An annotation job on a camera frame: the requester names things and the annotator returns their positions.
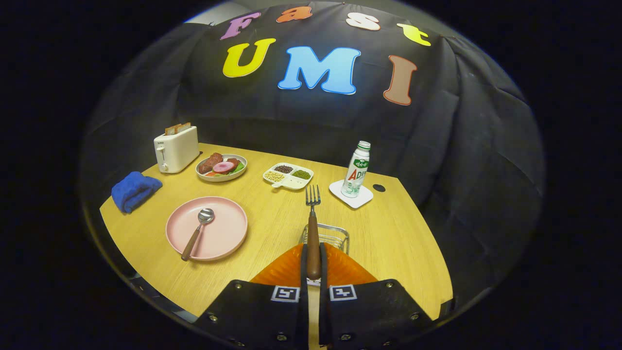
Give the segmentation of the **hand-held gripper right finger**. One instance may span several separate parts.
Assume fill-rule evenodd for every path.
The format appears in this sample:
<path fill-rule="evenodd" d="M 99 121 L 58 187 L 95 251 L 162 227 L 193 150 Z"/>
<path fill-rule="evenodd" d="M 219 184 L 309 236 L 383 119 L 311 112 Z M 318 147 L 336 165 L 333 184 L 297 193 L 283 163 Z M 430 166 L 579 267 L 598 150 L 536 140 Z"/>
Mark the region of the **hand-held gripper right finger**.
<path fill-rule="evenodd" d="M 397 350 L 433 324 L 398 280 L 337 282 L 342 251 L 320 244 L 320 254 L 318 337 L 329 350 Z"/>

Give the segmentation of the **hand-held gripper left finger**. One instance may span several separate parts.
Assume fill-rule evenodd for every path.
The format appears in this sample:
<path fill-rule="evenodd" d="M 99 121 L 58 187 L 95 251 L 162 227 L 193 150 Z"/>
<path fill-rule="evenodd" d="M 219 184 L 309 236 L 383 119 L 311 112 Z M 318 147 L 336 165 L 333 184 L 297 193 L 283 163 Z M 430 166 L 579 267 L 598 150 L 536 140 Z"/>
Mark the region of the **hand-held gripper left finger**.
<path fill-rule="evenodd" d="M 230 281 L 194 322 L 238 350 L 306 350 L 307 247 L 287 250 L 251 281 Z"/>

